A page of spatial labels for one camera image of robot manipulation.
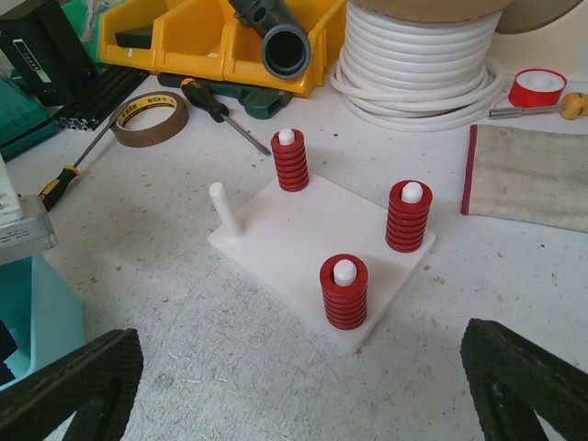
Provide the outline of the small orange-black screwdriver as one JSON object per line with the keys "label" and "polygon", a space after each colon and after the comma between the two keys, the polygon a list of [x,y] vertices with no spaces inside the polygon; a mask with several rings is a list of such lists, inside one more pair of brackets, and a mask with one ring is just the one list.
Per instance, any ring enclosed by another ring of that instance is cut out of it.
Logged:
{"label": "small orange-black screwdriver", "polygon": [[40,192],[39,198],[47,212],[51,211],[64,196],[68,186],[79,176],[78,166],[92,152],[104,135],[110,130],[109,126],[102,129],[92,142],[86,147],[81,156],[73,163],[65,165],[61,172],[53,178]]}

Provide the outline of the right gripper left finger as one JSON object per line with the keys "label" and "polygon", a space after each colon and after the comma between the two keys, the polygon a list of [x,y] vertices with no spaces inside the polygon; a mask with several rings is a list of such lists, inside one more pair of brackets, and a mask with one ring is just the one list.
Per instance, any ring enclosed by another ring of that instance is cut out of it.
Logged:
{"label": "right gripper left finger", "polygon": [[138,331],[112,330],[1,392],[1,438],[120,440],[141,381]]}

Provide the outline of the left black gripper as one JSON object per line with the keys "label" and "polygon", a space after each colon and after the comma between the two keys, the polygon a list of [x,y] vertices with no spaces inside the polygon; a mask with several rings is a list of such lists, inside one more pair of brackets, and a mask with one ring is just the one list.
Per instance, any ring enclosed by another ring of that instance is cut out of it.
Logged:
{"label": "left black gripper", "polygon": [[1,158],[1,264],[43,253],[58,244],[49,213],[35,195],[20,196]]}

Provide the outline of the large red spring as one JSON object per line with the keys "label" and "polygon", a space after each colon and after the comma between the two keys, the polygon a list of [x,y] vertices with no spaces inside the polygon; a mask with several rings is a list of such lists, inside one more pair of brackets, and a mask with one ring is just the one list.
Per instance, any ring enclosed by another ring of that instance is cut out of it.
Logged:
{"label": "large red spring", "polygon": [[417,180],[403,180],[389,193],[385,240],[394,251],[411,253],[424,241],[430,208],[431,188]]}
{"label": "large red spring", "polygon": [[[344,260],[356,268],[355,280],[345,287],[340,286],[334,277],[335,266]],[[319,280],[327,321],[339,330],[358,328],[368,315],[368,269],[365,263],[352,254],[335,254],[322,264]]]}
{"label": "large red spring", "polygon": [[298,192],[310,182],[303,133],[298,129],[277,131],[271,141],[277,181],[288,192]]}

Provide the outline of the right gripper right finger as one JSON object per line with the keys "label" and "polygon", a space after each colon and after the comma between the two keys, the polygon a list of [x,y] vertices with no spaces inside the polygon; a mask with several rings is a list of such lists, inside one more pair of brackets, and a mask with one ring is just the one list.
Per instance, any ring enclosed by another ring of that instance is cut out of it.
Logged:
{"label": "right gripper right finger", "polygon": [[486,440],[587,438],[587,374],[496,321],[472,318],[460,355]]}

